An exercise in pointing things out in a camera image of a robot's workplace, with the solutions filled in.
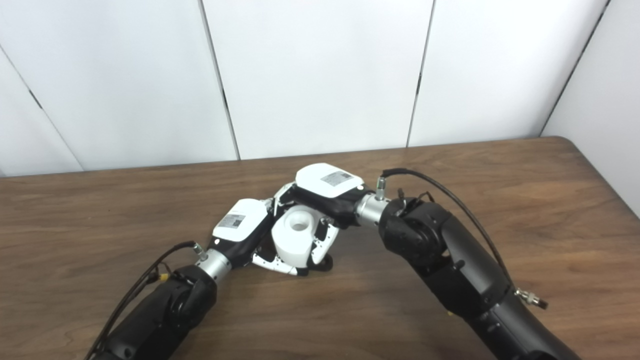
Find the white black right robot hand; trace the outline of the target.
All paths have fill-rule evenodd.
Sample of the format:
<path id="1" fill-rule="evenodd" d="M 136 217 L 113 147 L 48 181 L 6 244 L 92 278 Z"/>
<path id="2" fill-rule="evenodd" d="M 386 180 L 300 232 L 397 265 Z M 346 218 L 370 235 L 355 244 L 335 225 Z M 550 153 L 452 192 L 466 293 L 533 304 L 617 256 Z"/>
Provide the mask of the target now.
<path id="1" fill-rule="evenodd" d="M 327 162 L 303 167 L 273 198 L 276 254 L 295 268 L 329 271 L 338 234 L 360 226 L 365 204 L 374 198 L 358 175 Z"/>

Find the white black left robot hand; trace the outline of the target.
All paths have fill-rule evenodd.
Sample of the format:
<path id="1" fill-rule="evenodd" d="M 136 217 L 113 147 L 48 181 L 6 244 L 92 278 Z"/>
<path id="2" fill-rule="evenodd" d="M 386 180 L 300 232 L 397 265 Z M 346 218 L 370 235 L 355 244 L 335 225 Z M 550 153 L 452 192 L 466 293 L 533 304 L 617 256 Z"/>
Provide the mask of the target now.
<path id="1" fill-rule="evenodd" d="M 197 266 L 216 282 L 231 270 L 250 264 L 282 274 L 308 276 L 308 269 L 288 265 L 274 251 L 263 247 L 274 223 L 273 198 L 238 200 L 213 228 Z"/>

